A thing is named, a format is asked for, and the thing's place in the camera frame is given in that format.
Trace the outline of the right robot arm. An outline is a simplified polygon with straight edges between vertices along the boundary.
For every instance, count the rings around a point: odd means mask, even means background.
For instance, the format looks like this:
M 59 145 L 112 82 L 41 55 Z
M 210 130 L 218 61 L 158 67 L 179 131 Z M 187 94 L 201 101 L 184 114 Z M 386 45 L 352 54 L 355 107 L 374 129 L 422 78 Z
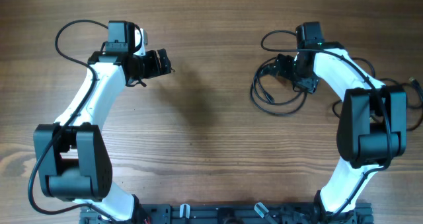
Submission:
M 339 162 L 317 192 L 320 220 L 347 219 L 369 180 L 389 168 L 406 148 L 406 94 L 359 67 L 338 42 L 326 42 L 319 22 L 295 29 L 296 56 L 279 50 L 278 74 L 305 94 L 324 80 L 342 102 L 336 134 Z

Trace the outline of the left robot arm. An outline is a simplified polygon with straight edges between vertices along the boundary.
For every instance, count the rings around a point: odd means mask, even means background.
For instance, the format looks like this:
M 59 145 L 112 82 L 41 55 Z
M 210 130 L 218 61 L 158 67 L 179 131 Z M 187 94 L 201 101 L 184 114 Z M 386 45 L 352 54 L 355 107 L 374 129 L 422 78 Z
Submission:
M 87 75 L 71 104 L 54 123 L 34 131 L 28 201 L 44 215 L 81 208 L 105 223 L 150 223 L 139 199 L 113 181 L 102 128 L 124 88 L 144 86 L 145 79 L 173 69 L 166 50 L 145 49 L 147 33 L 138 25 L 112 20 L 105 29 L 108 39 L 82 64 Z

